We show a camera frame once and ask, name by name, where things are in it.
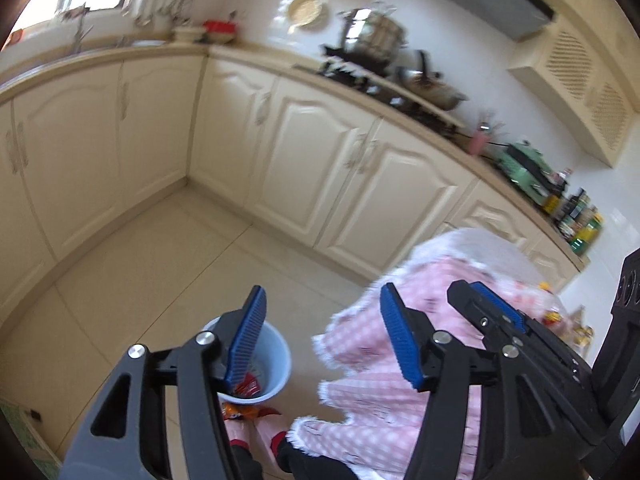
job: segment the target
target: white tile wall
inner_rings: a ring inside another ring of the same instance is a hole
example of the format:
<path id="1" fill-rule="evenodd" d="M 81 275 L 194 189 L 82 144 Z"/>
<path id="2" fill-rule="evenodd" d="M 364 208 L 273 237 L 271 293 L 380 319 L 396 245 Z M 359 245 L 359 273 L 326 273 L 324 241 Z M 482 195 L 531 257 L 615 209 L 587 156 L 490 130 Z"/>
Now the white tile wall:
<path id="1" fill-rule="evenodd" d="M 353 9 L 375 0 L 323 0 L 326 21 L 317 30 L 297 29 L 279 22 L 286 9 L 283 0 L 212 1 L 211 13 L 226 18 L 238 12 L 245 41 L 296 50 L 308 56 L 320 54 L 319 45 L 337 44 L 342 19 L 340 10 Z M 491 25 L 449 0 L 383 0 L 398 8 L 393 18 L 408 31 L 409 49 L 399 62 L 417 63 L 413 49 L 431 53 L 434 68 L 445 80 L 469 95 L 454 115 L 474 126 L 480 108 L 494 108 L 507 127 L 502 140 L 529 139 L 555 168 L 575 167 L 581 150 L 566 127 L 531 92 L 507 72 L 514 43 Z"/>
<path id="2" fill-rule="evenodd" d="M 560 295 L 569 310 L 586 307 L 586 322 L 595 330 L 589 360 L 604 341 L 611 320 L 620 269 L 625 257 L 640 247 L 640 117 L 632 127 L 615 168 L 584 155 L 572 176 L 572 188 L 583 187 L 604 215 L 605 227 L 590 249 L 591 263 Z"/>

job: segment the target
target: foot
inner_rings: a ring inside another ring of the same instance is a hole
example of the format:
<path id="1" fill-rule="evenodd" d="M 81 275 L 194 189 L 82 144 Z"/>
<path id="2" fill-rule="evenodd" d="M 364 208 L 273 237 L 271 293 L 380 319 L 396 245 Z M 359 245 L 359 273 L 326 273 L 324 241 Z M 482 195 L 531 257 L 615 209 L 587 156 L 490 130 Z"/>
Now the foot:
<path id="1" fill-rule="evenodd" d="M 225 429 L 226 434 L 229 437 L 229 443 L 232 446 L 241 446 L 244 447 L 247 451 L 251 452 L 249 449 L 249 440 L 250 440 L 250 422 L 238 418 L 230 418 L 225 420 Z"/>
<path id="2" fill-rule="evenodd" d="M 278 446 L 289 431 L 287 421 L 278 410 L 263 406 L 258 411 L 257 418 L 254 419 L 254 426 L 258 434 L 258 441 L 264 446 L 273 465 L 279 469 L 276 457 Z"/>

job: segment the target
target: light blue bucket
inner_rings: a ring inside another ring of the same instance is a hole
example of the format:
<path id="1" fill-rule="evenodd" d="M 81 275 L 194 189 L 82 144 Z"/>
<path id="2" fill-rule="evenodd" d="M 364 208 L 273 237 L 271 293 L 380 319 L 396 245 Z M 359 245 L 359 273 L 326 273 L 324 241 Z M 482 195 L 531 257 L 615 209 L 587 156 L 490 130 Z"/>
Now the light blue bucket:
<path id="1" fill-rule="evenodd" d="M 203 330 L 211 330 L 220 318 L 209 321 Z M 218 394 L 221 400 L 234 404 L 260 404 L 276 396 L 291 376 L 291 352 L 282 334 L 265 321 L 255 344 L 251 367 L 256 371 L 262 394 L 251 399 Z"/>

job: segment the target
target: kitchen cabinet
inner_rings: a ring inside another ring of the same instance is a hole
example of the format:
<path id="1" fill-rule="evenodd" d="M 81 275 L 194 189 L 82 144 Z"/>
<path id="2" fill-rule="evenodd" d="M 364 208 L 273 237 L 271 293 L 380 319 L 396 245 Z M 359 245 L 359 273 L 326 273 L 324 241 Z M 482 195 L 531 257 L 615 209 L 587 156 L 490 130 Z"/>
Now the kitchen cabinet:
<path id="1" fill-rule="evenodd" d="M 554 292 L 559 292 L 578 274 L 571 260 L 545 235 L 539 236 L 533 246 L 526 251 L 526 255 Z"/>
<path id="2" fill-rule="evenodd" d="M 116 140 L 119 64 L 14 99 L 24 179 L 58 259 L 124 211 Z"/>
<path id="3" fill-rule="evenodd" d="M 190 178 L 243 206 L 276 76 L 211 59 L 200 93 Z"/>
<path id="4" fill-rule="evenodd" d="M 118 142 L 126 206 L 184 177 L 201 56 L 126 61 Z"/>
<path id="5" fill-rule="evenodd" d="M 0 107 L 0 324 L 54 266 L 24 189 L 11 104 Z"/>
<path id="6" fill-rule="evenodd" d="M 515 244 L 521 251 L 530 248 L 540 230 L 523 213 L 488 184 L 478 181 L 463 203 L 447 218 L 453 227 L 483 228 Z"/>
<path id="7" fill-rule="evenodd" d="M 559 20 L 520 43 L 509 70 L 555 112 L 588 153 L 615 164 L 633 108 L 619 82 L 571 23 Z"/>
<path id="8" fill-rule="evenodd" d="M 569 21 L 619 81 L 640 111 L 640 41 L 616 0 L 544 0 Z"/>
<path id="9" fill-rule="evenodd" d="M 317 249 L 376 278 L 435 234 L 473 180 L 439 150 L 383 121 Z"/>
<path id="10" fill-rule="evenodd" d="M 270 108 L 246 206 L 312 246 L 376 118 L 286 78 Z"/>

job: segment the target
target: cream cabinet door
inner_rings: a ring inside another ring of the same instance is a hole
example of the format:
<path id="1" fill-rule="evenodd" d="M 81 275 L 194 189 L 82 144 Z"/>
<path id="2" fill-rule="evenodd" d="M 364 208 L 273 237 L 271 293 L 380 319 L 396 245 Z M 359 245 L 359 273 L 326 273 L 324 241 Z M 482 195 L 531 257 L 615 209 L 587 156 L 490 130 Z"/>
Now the cream cabinet door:
<path id="1" fill-rule="evenodd" d="M 439 150 L 383 121 L 317 248 L 376 278 L 435 234 L 473 180 Z"/>
<path id="2" fill-rule="evenodd" d="M 53 257 L 31 211 L 20 176 L 21 160 L 11 105 L 0 107 L 0 324 L 53 268 Z"/>
<path id="3" fill-rule="evenodd" d="M 14 99 L 24 179 L 56 256 L 124 210 L 116 148 L 119 64 L 61 77 Z"/>
<path id="4" fill-rule="evenodd" d="M 541 235 L 526 254 L 554 292 L 560 292 L 578 274 L 571 260 L 545 235 Z"/>
<path id="5" fill-rule="evenodd" d="M 447 222 L 458 228 L 487 229 L 512 242 L 521 251 L 531 247 L 540 236 L 540 229 L 531 220 L 482 181 L 478 181 Z"/>
<path id="6" fill-rule="evenodd" d="M 313 245 L 375 116 L 281 79 L 260 144 L 248 209 Z"/>
<path id="7" fill-rule="evenodd" d="M 202 57 L 126 61 L 120 83 L 120 171 L 131 207 L 187 174 Z"/>
<path id="8" fill-rule="evenodd" d="M 276 76 L 210 59 L 200 93 L 190 178 L 244 206 Z"/>

